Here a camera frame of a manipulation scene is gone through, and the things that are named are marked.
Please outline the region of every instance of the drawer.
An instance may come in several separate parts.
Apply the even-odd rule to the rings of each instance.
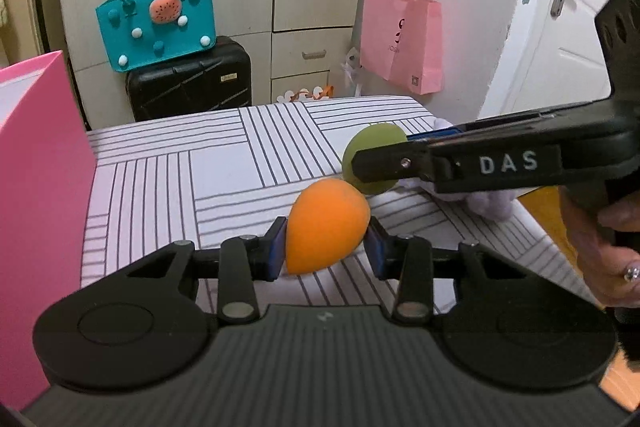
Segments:
[[[315,87],[326,86],[329,76],[328,71],[321,73],[297,74],[296,76],[286,76],[285,78],[275,78],[271,81],[271,102],[277,102],[279,96],[291,90],[298,92],[300,89],[307,89],[314,92]]]
[[[351,48],[351,31],[352,28],[329,28],[274,33],[271,78],[330,70]]]

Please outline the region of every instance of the door frame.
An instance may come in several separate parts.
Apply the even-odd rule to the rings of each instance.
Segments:
[[[510,30],[478,118],[511,112],[542,37],[552,0],[517,0]]]

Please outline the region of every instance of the orange item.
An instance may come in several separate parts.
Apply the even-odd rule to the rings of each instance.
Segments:
[[[355,250],[367,230],[371,209],[352,185],[327,178],[309,185],[291,207],[287,223],[287,272],[322,270]]]
[[[180,17],[181,0],[154,0],[149,5],[149,16],[156,24],[167,24]]]

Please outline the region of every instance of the screw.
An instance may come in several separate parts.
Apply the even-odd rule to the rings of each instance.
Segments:
[[[222,308],[222,313],[229,319],[245,319],[254,312],[254,307],[247,302],[229,302]]]
[[[398,304],[398,313],[406,319],[423,319],[429,315],[429,308],[421,302],[407,301]]]
[[[318,314],[318,320],[322,322],[327,322],[332,318],[334,318],[334,314],[332,314],[332,312],[324,312],[322,314]]]

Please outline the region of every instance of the pink shopping bag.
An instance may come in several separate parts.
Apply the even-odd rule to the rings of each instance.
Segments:
[[[415,94],[442,90],[442,5],[408,0],[388,80]]]
[[[360,64],[389,80],[409,0],[364,0]]]

